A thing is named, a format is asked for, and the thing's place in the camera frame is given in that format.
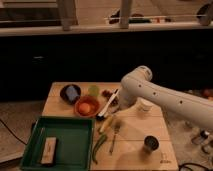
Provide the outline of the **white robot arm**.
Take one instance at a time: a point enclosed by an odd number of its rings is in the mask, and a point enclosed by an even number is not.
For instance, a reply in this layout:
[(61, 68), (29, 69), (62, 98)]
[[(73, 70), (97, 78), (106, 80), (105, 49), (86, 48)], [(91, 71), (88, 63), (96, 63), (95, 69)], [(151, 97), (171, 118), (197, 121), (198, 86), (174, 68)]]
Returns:
[(191, 94), (165, 88), (151, 82), (152, 71), (139, 66), (121, 79), (120, 103), (131, 106), (138, 97), (164, 107), (198, 127), (213, 131), (213, 102)]

